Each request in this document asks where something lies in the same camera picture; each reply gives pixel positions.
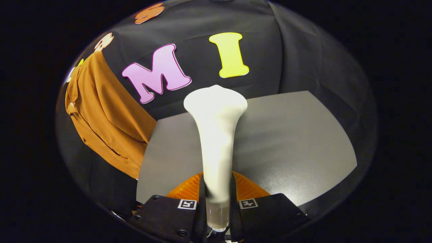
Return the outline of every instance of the white plastic bottle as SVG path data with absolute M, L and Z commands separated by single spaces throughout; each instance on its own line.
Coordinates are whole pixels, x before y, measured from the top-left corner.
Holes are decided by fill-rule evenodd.
M 194 118 L 200 134 L 207 225 L 223 232 L 229 224 L 234 133 L 248 103 L 238 92 L 214 85 L 188 94 L 184 107 Z

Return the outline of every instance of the gray tabletop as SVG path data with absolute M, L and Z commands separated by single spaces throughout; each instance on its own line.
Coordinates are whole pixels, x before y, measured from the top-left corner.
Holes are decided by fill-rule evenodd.
M 324 194 L 357 166 L 345 131 L 310 92 L 248 99 L 235 131 L 232 167 L 270 194 L 299 206 Z M 137 201 L 166 195 L 203 171 L 189 113 L 158 120 L 141 166 Z

